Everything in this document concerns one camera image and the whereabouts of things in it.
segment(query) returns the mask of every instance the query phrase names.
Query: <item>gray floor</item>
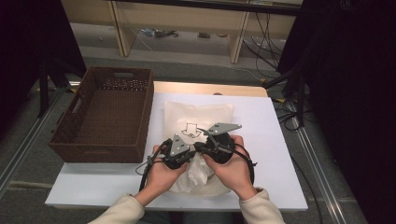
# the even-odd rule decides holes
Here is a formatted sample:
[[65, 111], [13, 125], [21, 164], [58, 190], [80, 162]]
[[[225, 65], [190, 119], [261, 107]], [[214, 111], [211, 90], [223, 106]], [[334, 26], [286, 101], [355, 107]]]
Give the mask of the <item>gray floor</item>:
[[[198, 38], [195, 33], [183, 32], [179, 32], [178, 37], [154, 38], [139, 35], [131, 54], [127, 58], [121, 58], [112, 27], [73, 24], [73, 29], [87, 66], [149, 67], [154, 70], [156, 80], [248, 86], [260, 86], [261, 78], [270, 80], [278, 76], [268, 64], [258, 60], [256, 65], [256, 57], [246, 47], [241, 49], [238, 64], [231, 64], [226, 38], [218, 37], [216, 34], [212, 34], [209, 39]], [[246, 41], [251, 47], [257, 47], [252, 43], [250, 36]], [[279, 48], [284, 45], [282, 40], [274, 40], [274, 42]], [[271, 88], [268, 90], [269, 96], [281, 97], [282, 88], [283, 84]], [[37, 86], [34, 86], [30, 94], [31, 99], [23, 104], [6, 138], [0, 143], [1, 173], [6, 170], [8, 162], [36, 121], [38, 94]], [[72, 97], [73, 93], [65, 93], [54, 107], [43, 132], [37, 137], [30, 153], [1, 198], [0, 223], [86, 223], [104, 211], [103, 209], [56, 209], [44, 204], [51, 185], [63, 165], [62, 160], [48, 147], [48, 142], [57, 120]], [[279, 116], [286, 113], [280, 109], [283, 105], [274, 103], [274, 106], [279, 108], [277, 110]], [[282, 123], [280, 125], [290, 155], [301, 168], [299, 170], [296, 166], [296, 172], [309, 207], [305, 212], [282, 213], [286, 223], [320, 223], [318, 207], [308, 183], [318, 199], [323, 223], [367, 223], [347, 182], [332, 160], [332, 153], [321, 134], [320, 124], [315, 122], [313, 114], [305, 114], [304, 118], [304, 130], [315, 150], [331, 191], [341, 207], [345, 222], [336, 222], [332, 218], [332, 212], [307, 159], [299, 134], [288, 131]]]

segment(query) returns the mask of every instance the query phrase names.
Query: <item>wire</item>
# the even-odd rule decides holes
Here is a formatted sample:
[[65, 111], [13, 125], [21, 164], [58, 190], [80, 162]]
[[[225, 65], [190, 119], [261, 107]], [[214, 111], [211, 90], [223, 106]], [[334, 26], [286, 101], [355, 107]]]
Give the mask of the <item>wire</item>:
[[[259, 46], [259, 47], [262, 48], [263, 50], [268, 51], [268, 52], [271, 52], [271, 50], [266, 49], [265, 47], [261, 46], [260, 43], [257, 43], [257, 42], [253, 39], [253, 36], [251, 36], [250, 39], [251, 39], [251, 41], [252, 41], [255, 45]], [[271, 53], [274, 53], [274, 54], [280, 56], [280, 53], [277, 53], [277, 52], [271, 52]]]
[[305, 176], [305, 173], [303, 172], [303, 169], [301, 169], [300, 165], [298, 164], [298, 162], [290, 155], [291, 160], [293, 161], [294, 165], [297, 167], [297, 169], [300, 171], [301, 175], [303, 176], [306, 185], [308, 185], [309, 189], [311, 190], [312, 196], [314, 197], [315, 200], [315, 204], [317, 205], [317, 209], [318, 209], [318, 216], [319, 216], [319, 222], [322, 224], [323, 223], [323, 217], [320, 211], [320, 206], [318, 203], [318, 197], [314, 192], [314, 189], [312, 188], [310, 182], [308, 181], [308, 178]]
[[140, 164], [138, 167], [136, 167], [136, 169], [134, 169], [134, 171], [135, 171], [138, 175], [144, 175], [145, 172], [143, 172], [143, 174], [142, 174], [142, 173], [139, 173], [137, 170], [140, 169], [140, 167], [142, 167], [142, 166], [144, 166], [144, 165], [146, 165], [146, 164], [147, 164], [147, 162], [144, 162], [144, 163]]
[[248, 44], [246, 43], [245, 40], [243, 40], [243, 43], [245, 44], [245, 46], [252, 52], [254, 53], [258, 58], [262, 59], [263, 61], [265, 61], [266, 63], [268, 63], [271, 67], [273, 67], [274, 69], [276, 69], [276, 66], [272, 63], [270, 63], [268, 60], [266, 60], [265, 58], [263, 58], [258, 52], [255, 52], [253, 49], [251, 49]]
[[[285, 107], [286, 103], [290, 102], [290, 101], [294, 101], [294, 100], [293, 99], [286, 99], [285, 102], [280, 103], [280, 105], [276, 107], [276, 110], [281, 110], [281, 111], [287, 112], [287, 114], [278, 117], [278, 119], [282, 119], [279, 123], [283, 123], [283, 126], [285, 127], [286, 130], [288, 130], [288, 131], [297, 131], [301, 127], [300, 123], [299, 123], [299, 125], [296, 128], [291, 128], [290, 126], [288, 126], [288, 121], [290, 121], [291, 119], [293, 119], [293, 118], [298, 116], [298, 113], [296, 111], [291, 111], [290, 109]], [[312, 109], [306, 109], [305, 111], [303, 111], [303, 114], [312, 113], [312, 112], [313, 112]], [[307, 118], [303, 118], [303, 119], [306, 119], [308, 121], [314, 122], [311, 119], [307, 119]]]
[[[244, 149], [246, 152], [248, 152], [243, 146], [241, 146], [241, 145], [239, 145], [239, 144], [234, 144], [234, 145], [235, 145], [235, 146], [239, 146], [239, 147], [241, 147], [242, 149]], [[227, 150], [230, 150], [231, 152], [235, 153], [236, 155], [240, 156], [242, 159], [244, 159], [244, 160], [246, 161], [246, 163], [247, 163], [247, 168], [248, 168], [249, 173], [250, 173], [250, 181], [251, 181], [251, 184], [254, 184], [254, 166], [257, 164], [257, 162], [256, 162], [256, 163], [253, 163], [253, 161], [250, 159], [250, 157], [249, 157], [248, 154], [247, 154], [247, 156], [245, 156], [244, 154], [240, 153], [239, 151], [237, 151], [237, 150], [235, 150], [235, 149], [233, 149], [233, 148], [226, 147], [226, 146], [224, 146], [224, 145], [222, 145], [222, 144], [219, 144], [219, 147], [222, 147], [222, 148], [225, 148], [225, 149], [227, 149]]]
[[149, 170], [151, 169], [152, 165], [156, 162], [155, 159], [157, 158], [157, 156], [160, 153], [161, 149], [165, 145], [167, 145], [169, 142], [172, 142], [172, 140], [170, 138], [168, 138], [167, 140], [163, 141], [163, 143], [158, 147], [158, 149], [154, 153], [154, 155], [152, 157], [148, 157], [147, 166], [146, 166], [145, 172], [143, 173], [142, 180], [140, 181], [139, 191], [141, 191], [143, 189], [143, 187], [145, 187], [146, 179], [148, 178], [148, 175], [149, 175]]
[[264, 40], [266, 41], [267, 46], [269, 47], [270, 52], [271, 52], [271, 57], [272, 57], [273, 60], [274, 60], [275, 66], [277, 67], [277, 58], [276, 58], [276, 56], [274, 55], [274, 51], [272, 50], [271, 42], [270, 42], [270, 40], [269, 40], [269, 22], [270, 22], [270, 14], [266, 14], [266, 16], [267, 16], [267, 23], [266, 23], [265, 31], [264, 31], [263, 28], [262, 28], [262, 23], [260, 22], [259, 14], [256, 12], [255, 15], [256, 15], [256, 18], [257, 18], [257, 22], [259, 23], [260, 28], [261, 28], [261, 30], [262, 30], [262, 34], [263, 34], [262, 43], [264, 42]]
[[[128, 17], [125, 16], [123, 8], [120, 10], [121, 13], [123, 14], [124, 18], [127, 21], [128, 26], [130, 27], [129, 29], [132, 31], [132, 33], [134, 33], [135, 36], [137, 36], [137, 38], [140, 40], [140, 42], [150, 51], [154, 51], [148, 44], [146, 44], [146, 42], [140, 37], [139, 33], [137, 33], [134, 29], [133, 26], [131, 25], [131, 23], [128, 20]], [[178, 61], [172, 61], [172, 60], [163, 60], [163, 59], [159, 59], [159, 58], [155, 58], [155, 57], [150, 57], [153, 60], [157, 60], [157, 61], [161, 61], [161, 62], [169, 62], [169, 63], [181, 63]], [[230, 66], [226, 66], [226, 65], [212, 65], [212, 64], [205, 64], [205, 63], [192, 63], [192, 64], [200, 64], [200, 65], [205, 65], [205, 66], [219, 66], [219, 67], [225, 67], [228, 69], [232, 69], [235, 71], [242, 71], [242, 72], [247, 72], [249, 74], [251, 74], [255, 79], [261, 81], [258, 77], [256, 77], [253, 73], [251, 73], [250, 71], [246, 70], [246, 69], [240, 69], [240, 68], [233, 68]]]

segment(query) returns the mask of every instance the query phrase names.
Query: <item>aluminum rail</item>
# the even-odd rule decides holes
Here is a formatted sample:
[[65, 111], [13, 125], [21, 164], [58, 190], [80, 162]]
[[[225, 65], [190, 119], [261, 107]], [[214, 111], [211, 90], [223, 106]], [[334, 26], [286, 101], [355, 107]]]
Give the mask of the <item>aluminum rail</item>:
[[[291, 111], [295, 111], [295, 106], [293, 103], [289, 103], [289, 109]], [[299, 126], [297, 118], [293, 118], [293, 125], [295, 128]], [[332, 221], [336, 224], [346, 224], [346, 220], [344, 214], [342, 212], [340, 204], [337, 202], [334, 193], [332, 192], [332, 188], [329, 184], [329, 181], [324, 174], [324, 171], [318, 161], [318, 157], [315, 153], [315, 150], [308, 138], [308, 134], [305, 131], [304, 127], [300, 127], [297, 131], [298, 137], [303, 145], [303, 149], [306, 157], [308, 158], [309, 164], [311, 165], [311, 169], [314, 173], [315, 179], [317, 180], [320, 192], [323, 196], [324, 202], [329, 209], [330, 215], [332, 217]]]
[[35, 144], [35, 140], [42, 133], [44, 126], [48, 121], [48, 117], [50, 116], [53, 107], [55, 107], [58, 100], [65, 93], [66, 88], [58, 88], [55, 93], [52, 95], [49, 101], [49, 108], [47, 111], [35, 121], [35, 124], [30, 129], [29, 133], [26, 135], [21, 145], [15, 152], [11, 161], [8, 163], [5, 171], [0, 175], [0, 199], [5, 194], [9, 183], [12, 178], [20, 169], [24, 159], [29, 154], [30, 149]]

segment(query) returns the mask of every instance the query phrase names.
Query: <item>person's right hand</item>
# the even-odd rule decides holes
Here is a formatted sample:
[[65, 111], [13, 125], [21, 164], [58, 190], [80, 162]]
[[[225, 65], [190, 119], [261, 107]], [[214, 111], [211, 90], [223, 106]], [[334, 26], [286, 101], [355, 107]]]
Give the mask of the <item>person's right hand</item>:
[[[241, 136], [231, 135], [231, 138], [237, 145], [244, 145], [244, 139]], [[248, 156], [246, 151], [241, 147], [236, 146], [235, 149]], [[233, 190], [242, 201], [250, 199], [257, 194], [257, 191], [250, 182], [248, 164], [237, 154], [234, 153], [230, 160], [224, 164], [216, 163], [206, 154], [204, 154], [204, 159], [224, 186]]]

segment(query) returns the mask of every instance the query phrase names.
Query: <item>white sleeve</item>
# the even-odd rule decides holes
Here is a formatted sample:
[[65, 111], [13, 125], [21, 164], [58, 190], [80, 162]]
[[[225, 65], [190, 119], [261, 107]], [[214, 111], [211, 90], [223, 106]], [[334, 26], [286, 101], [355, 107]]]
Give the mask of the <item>white sleeve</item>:
[[270, 202], [266, 189], [258, 189], [257, 193], [251, 199], [239, 201], [242, 215], [247, 223], [251, 224], [284, 224], [279, 209]]
[[125, 194], [90, 224], [132, 224], [136, 223], [144, 214], [144, 207], [132, 195]]

